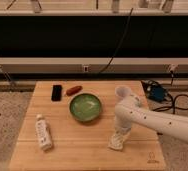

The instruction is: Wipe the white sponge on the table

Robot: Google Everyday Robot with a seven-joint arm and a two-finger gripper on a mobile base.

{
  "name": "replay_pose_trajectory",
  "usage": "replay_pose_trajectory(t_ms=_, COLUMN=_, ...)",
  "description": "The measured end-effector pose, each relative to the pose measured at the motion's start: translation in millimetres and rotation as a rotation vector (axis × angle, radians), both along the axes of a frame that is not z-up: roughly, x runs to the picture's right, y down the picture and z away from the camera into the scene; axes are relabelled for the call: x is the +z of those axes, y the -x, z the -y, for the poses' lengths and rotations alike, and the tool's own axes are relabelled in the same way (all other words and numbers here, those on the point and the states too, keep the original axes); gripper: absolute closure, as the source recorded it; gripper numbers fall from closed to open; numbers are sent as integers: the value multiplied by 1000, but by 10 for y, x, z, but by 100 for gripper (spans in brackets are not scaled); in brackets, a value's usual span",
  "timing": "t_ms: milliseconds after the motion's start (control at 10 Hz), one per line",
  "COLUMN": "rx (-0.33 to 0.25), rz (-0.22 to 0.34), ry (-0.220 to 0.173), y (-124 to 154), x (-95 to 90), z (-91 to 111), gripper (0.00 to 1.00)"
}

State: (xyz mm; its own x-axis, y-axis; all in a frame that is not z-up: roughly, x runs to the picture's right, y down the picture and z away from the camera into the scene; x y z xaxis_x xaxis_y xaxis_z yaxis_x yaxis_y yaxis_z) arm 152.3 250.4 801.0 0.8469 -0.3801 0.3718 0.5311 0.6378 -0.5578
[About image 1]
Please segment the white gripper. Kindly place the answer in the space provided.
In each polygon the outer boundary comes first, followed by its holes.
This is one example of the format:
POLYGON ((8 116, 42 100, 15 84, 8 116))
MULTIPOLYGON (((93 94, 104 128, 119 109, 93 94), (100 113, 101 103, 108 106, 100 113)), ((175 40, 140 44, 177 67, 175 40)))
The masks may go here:
POLYGON ((132 122, 125 117, 115 117, 115 132, 126 135, 132 128, 132 122))

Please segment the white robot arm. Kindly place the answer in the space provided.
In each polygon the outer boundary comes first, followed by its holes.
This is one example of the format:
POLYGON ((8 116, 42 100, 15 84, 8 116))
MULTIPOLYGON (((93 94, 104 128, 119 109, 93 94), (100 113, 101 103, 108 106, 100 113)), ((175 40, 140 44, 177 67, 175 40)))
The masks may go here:
POLYGON ((121 134, 133 123, 188 143, 188 117, 151 111, 141 107, 135 96, 126 96, 115 106, 115 128, 121 134))

